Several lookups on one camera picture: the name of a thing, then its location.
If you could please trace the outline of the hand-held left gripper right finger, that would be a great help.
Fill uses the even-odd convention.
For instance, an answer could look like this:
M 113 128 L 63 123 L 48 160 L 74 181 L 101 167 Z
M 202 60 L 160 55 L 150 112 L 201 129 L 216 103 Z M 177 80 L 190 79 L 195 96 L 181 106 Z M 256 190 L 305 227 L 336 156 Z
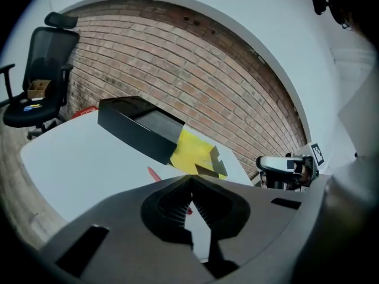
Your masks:
M 247 223 L 250 206 L 240 195 L 202 178 L 191 179 L 192 201 L 208 225 L 210 249 L 204 267 L 216 278 L 222 278 L 239 268 L 226 260 L 219 241 L 237 236 Z

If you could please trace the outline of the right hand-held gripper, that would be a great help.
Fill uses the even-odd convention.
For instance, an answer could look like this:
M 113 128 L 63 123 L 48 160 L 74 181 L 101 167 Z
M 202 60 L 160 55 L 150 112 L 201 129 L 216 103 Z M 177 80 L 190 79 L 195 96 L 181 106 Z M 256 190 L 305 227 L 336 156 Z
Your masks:
M 295 153 L 284 157 L 260 156 L 256 167 L 260 175 L 260 187 L 279 190 L 307 190 L 319 176 L 324 163 L 317 143 L 308 143 Z

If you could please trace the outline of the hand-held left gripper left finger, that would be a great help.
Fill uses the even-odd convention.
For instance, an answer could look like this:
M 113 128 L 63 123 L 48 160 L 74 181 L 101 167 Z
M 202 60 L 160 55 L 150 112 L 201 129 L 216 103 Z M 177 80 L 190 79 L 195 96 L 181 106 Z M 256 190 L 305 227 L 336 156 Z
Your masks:
M 176 177 L 169 185 L 150 194 L 141 205 L 141 219 L 162 241 L 193 248 L 192 234 L 185 219 L 192 202 L 191 179 Z

